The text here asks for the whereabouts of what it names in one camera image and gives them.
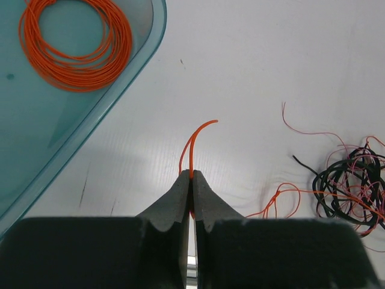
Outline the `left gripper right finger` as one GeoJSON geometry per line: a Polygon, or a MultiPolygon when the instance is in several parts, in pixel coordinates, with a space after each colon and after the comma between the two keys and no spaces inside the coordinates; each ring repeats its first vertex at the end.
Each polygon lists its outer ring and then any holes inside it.
{"type": "Polygon", "coordinates": [[[196,232],[197,287],[220,288],[223,277],[221,251],[226,242],[220,233],[227,220],[242,220],[243,216],[211,189],[203,173],[193,171],[192,208],[196,232]]]}

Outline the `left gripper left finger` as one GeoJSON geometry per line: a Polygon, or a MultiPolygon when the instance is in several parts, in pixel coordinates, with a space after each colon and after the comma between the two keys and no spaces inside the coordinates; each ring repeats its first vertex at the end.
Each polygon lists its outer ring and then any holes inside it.
{"type": "Polygon", "coordinates": [[[185,288],[189,239],[189,171],[142,213],[146,222],[140,252],[140,288],[185,288]]]}

